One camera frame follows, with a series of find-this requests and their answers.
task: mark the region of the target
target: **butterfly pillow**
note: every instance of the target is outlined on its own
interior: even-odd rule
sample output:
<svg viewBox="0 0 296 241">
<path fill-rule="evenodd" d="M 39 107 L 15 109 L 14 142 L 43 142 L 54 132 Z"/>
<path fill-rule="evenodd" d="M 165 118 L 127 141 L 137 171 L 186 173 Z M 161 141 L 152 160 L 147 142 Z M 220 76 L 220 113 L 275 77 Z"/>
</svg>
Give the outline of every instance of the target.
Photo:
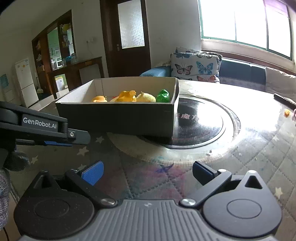
<svg viewBox="0 0 296 241">
<path fill-rule="evenodd" d="M 220 79 L 216 75 L 198 75 L 197 80 L 202 82 L 220 83 Z"/>
<path fill-rule="evenodd" d="M 186 49 L 183 47 L 176 47 L 176 53 L 202 53 L 199 50 L 194 50 L 194 49 Z"/>
<path fill-rule="evenodd" d="M 218 75 L 219 57 L 198 53 L 171 54 L 172 77 L 197 81 L 198 75 Z"/>
</svg>

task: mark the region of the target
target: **poster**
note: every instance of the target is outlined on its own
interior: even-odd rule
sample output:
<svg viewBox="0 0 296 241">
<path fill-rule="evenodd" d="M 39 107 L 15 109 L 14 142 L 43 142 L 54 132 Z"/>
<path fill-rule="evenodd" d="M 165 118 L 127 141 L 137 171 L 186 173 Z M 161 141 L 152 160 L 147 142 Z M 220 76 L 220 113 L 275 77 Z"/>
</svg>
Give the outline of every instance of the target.
<svg viewBox="0 0 296 241">
<path fill-rule="evenodd" d="M 7 79 L 7 75 L 4 74 L 0 77 L 0 83 L 1 83 L 1 87 L 2 89 L 8 87 L 8 79 Z"/>
</svg>

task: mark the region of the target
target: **pillow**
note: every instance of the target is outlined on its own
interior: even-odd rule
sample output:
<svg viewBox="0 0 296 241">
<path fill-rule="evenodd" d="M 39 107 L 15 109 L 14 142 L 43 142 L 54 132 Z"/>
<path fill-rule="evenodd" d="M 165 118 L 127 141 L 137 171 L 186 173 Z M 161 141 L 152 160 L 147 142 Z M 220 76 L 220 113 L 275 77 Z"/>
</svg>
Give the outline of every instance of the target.
<svg viewBox="0 0 296 241">
<path fill-rule="evenodd" d="M 265 75 L 267 93 L 277 93 L 296 101 L 296 76 L 269 67 L 265 67 Z"/>
<path fill-rule="evenodd" d="M 176 47 L 176 53 L 201 53 L 201 51 L 194 49 L 186 49 L 183 47 Z"/>
<path fill-rule="evenodd" d="M 222 62 L 222 55 L 214 52 L 204 52 L 204 51 L 199 51 L 199 50 L 194 50 L 194 49 L 186 49 L 183 47 L 176 47 L 176 53 L 200 53 L 200 54 L 209 54 L 209 55 L 215 55 L 219 58 L 219 63 L 218 63 L 218 71 L 220 70 L 221 62 Z"/>
<path fill-rule="evenodd" d="M 219 75 L 218 67 L 219 57 L 215 55 L 196 53 L 171 54 L 171 76 L 181 80 L 219 82 L 215 77 L 215 75 Z"/>
</svg>

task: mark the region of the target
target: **crumb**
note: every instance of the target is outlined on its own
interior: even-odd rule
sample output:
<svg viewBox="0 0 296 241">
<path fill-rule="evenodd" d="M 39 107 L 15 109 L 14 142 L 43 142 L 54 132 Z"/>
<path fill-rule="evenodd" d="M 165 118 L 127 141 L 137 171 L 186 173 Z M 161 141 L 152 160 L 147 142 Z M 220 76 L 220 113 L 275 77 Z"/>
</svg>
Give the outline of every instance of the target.
<svg viewBox="0 0 296 241">
<path fill-rule="evenodd" d="M 284 113 L 284 115 L 285 115 L 285 117 L 288 117 L 289 115 L 290 115 L 290 113 L 291 113 L 291 111 L 289 111 L 289 110 L 285 110 L 285 113 Z"/>
</svg>

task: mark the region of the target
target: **screw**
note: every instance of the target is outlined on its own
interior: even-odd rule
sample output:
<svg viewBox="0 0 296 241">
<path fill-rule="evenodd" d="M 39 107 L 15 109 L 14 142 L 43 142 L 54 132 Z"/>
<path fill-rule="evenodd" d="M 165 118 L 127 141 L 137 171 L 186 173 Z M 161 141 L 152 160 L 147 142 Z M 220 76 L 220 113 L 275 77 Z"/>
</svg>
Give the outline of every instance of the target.
<svg viewBox="0 0 296 241">
<path fill-rule="evenodd" d="M 103 198 L 101 200 L 101 203 L 105 206 L 112 206 L 116 203 L 116 201 L 112 198 Z"/>
<path fill-rule="evenodd" d="M 184 206 L 184 207 L 192 207 L 196 204 L 196 201 L 192 198 L 183 198 L 181 200 L 181 204 Z"/>
</svg>

